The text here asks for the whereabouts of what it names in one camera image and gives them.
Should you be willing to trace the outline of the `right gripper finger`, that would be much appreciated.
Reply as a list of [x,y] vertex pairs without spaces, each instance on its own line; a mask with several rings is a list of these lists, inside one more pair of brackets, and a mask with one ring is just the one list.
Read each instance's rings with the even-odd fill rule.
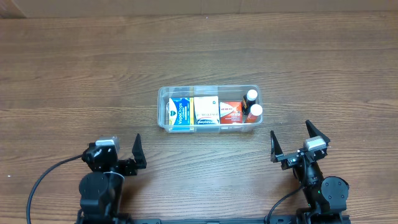
[[306,124],[306,127],[307,127],[308,134],[309,134],[309,136],[311,138],[320,136],[326,142],[326,145],[329,144],[330,138],[328,138],[319,129],[317,129],[315,127],[315,125],[309,119],[305,121],[305,124]]
[[270,137],[271,137],[271,157],[283,156],[284,153],[280,147],[280,144],[277,140],[277,137],[276,137],[274,131],[270,132]]

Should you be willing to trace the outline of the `orange bottle white cap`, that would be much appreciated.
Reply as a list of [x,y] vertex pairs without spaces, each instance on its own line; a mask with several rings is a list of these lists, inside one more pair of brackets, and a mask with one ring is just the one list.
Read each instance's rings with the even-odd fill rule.
[[259,104],[254,104],[250,107],[249,114],[245,120],[245,123],[255,123],[258,117],[262,114],[263,109]]

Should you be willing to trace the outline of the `red cardboard box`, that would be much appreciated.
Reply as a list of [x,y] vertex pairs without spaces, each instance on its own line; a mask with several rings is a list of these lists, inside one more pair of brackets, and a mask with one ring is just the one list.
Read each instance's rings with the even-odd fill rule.
[[242,103],[240,101],[220,102],[221,124],[236,124],[243,122]]

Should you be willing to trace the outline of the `dark bottle white cap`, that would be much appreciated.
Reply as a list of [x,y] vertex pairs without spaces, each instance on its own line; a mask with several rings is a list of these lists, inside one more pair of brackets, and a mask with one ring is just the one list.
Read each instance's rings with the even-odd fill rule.
[[244,96],[242,100],[242,110],[244,115],[248,115],[250,112],[250,108],[252,105],[256,103],[258,93],[256,90],[249,90]]

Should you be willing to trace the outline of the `blue yellow VapoDrops box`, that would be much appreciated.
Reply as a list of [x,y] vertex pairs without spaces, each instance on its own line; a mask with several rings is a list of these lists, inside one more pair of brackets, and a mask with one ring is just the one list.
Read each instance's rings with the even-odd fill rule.
[[169,125],[194,125],[194,98],[169,98]]

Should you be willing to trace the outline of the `white and navy box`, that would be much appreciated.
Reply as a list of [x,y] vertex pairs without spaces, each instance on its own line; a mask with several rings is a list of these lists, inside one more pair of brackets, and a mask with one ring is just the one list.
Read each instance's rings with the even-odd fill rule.
[[218,96],[194,97],[196,124],[220,124]]

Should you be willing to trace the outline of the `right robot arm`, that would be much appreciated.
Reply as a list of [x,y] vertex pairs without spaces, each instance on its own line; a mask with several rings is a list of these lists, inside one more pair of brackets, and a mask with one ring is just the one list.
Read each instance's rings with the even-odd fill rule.
[[264,222],[270,223],[273,211],[287,198],[302,191],[307,201],[307,208],[296,210],[295,223],[349,223],[343,212],[347,209],[349,184],[337,176],[324,177],[318,161],[327,155],[330,138],[324,135],[314,124],[305,122],[309,138],[297,152],[285,155],[275,132],[271,137],[271,162],[281,163],[281,169],[292,169],[299,181],[298,189],[283,196],[270,209]]

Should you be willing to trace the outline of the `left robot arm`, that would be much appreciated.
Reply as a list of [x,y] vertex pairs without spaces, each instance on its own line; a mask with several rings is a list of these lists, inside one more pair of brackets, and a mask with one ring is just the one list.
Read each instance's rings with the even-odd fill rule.
[[91,169],[79,183],[80,211],[77,223],[133,223],[128,213],[120,213],[123,184],[126,177],[137,175],[147,167],[141,135],[135,138],[133,158],[119,159],[117,137],[91,142],[81,159]]

